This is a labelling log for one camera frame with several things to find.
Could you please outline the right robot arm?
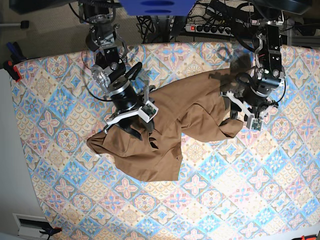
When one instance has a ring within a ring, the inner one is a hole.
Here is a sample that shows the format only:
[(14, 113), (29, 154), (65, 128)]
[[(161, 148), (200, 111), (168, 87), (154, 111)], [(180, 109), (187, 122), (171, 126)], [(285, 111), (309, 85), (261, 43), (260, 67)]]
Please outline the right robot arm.
[(116, 9), (121, 4), (113, 0), (80, 0), (78, 6), (79, 12), (75, 16), (90, 25), (86, 45), (96, 53), (90, 68), (93, 80), (102, 91), (102, 97), (96, 99), (111, 102), (116, 109), (103, 131), (107, 133), (116, 126), (142, 140), (142, 135), (132, 126), (141, 123), (149, 132), (153, 131), (153, 119), (159, 109), (154, 100), (149, 98), (155, 88), (153, 85), (146, 83), (140, 92), (136, 92), (132, 86), (132, 81), (142, 69), (142, 63), (126, 69), (128, 46), (118, 34), (119, 24), (114, 23)]

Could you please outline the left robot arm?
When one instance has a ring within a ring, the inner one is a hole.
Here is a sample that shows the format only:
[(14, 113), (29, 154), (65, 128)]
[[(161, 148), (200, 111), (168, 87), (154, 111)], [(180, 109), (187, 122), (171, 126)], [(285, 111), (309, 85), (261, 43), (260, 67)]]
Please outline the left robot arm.
[[(239, 35), (236, 22), (241, 21), (245, 27), (256, 26), (252, 36), (252, 46), (247, 45)], [(279, 102), (268, 100), (268, 96), (279, 86), (285, 86), (285, 70), (282, 66), (282, 36), (279, 27), (285, 19), (282, 10), (275, 9), (253, 0), (238, 5), (230, 16), (231, 33), (247, 50), (254, 53), (253, 75), (239, 72), (235, 81), (243, 90), (228, 90), (221, 95), (231, 101), (230, 117), (237, 118), (244, 113), (246, 127), (259, 131), (264, 117)]]

